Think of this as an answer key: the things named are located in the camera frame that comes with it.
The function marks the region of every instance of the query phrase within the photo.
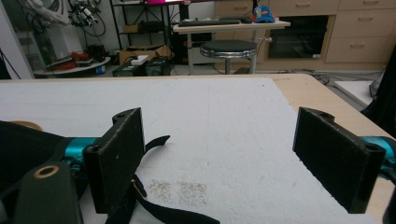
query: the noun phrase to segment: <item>white table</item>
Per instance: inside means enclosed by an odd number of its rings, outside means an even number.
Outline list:
[[[187,35],[187,51],[189,55],[189,71],[190,75],[194,74],[193,71],[193,54],[192,54],[192,40],[191,34],[200,33],[215,33],[215,32],[235,32],[235,31],[253,31],[252,42],[257,43],[259,36],[259,30],[273,30],[283,29],[285,26],[290,26],[287,21],[276,21],[274,23],[240,23],[240,24],[229,24],[229,25],[210,25],[210,26],[188,26],[179,27],[175,25],[173,31],[181,35]],[[250,74],[256,73],[256,61],[257,55],[254,55],[250,60]]]
[[[0,82],[1,120],[30,120],[62,136],[101,136],[113,115],[138,106],[143,108],[146,141],[171,135],[138,170],[151,202],[200,212],[222,223],[381,222],[394,189],[389,181],[378,178],[375,184],[368,208],[375,219],[348,215],[291,151],[299,106],[334,115],[335,122],[357,136],[389,136],[311,76]],[[166,186],[169,191],[161,191]],[[195,194],[179,197],[185,187]],[[83,214],[85,223],[106,219],[92,208],[83,207]],[[132,223],[158,221],[138,206]]]

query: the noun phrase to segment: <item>blue object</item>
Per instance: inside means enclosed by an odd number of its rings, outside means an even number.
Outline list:
[[[73,158],[79,165],[84,165],[84,158],[82,157],[82,150],[93,144],[97,137],[77,137],[70,141],[64,152],[66,158]]]
[[[381,136],[363,136],[361,139],[365,142],[376,144],[386,150],[384,162],[381,166],[382,171],[396,169],[396,148],[392,147],[392,145],[395,146],[396,143],[393,139]]]
[[[257,6],[253,10],[253,15],[256,16],[255,23],[275,22],[275,18],[268,6]]]

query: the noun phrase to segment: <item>box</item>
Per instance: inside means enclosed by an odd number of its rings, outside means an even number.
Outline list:
[[[155,57],[174,57],[172,50],[166,45],[150,45],[150,46],[131,46],[127,49],[120,50],[120,64],[124,64],[128,58],[138,55],[148,55],[148,60]]]
[[[136,33],[139,33],[139,31],[140,31],[140,25],[139,24],[125,25],[122,27],[122,31],[124,33],[136,34]]]

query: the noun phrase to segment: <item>black strap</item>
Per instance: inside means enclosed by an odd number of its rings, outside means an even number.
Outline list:
[[[158,146],[163,146],[169,139],[169,135],[156,138],[146,144],[146,153]],[[145,188],[137,175],[131,182],[128,192],[124,197],[124,205],[109,217],[106,224],[127,224],[130,222],[136,200],[142,204],[142,206],[150,212],[154,217],[158,218],[163,223],[168,224],[219,224],[220,222],[212,217],[207,217],[202,214],[189,212],[180,209],[163,207],[155,203],[150,203],[146,200],[147,193]]]

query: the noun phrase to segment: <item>metal stool leg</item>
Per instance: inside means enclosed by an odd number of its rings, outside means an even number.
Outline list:
[[[225,74],[230,74],[230,59],[225,60]]]

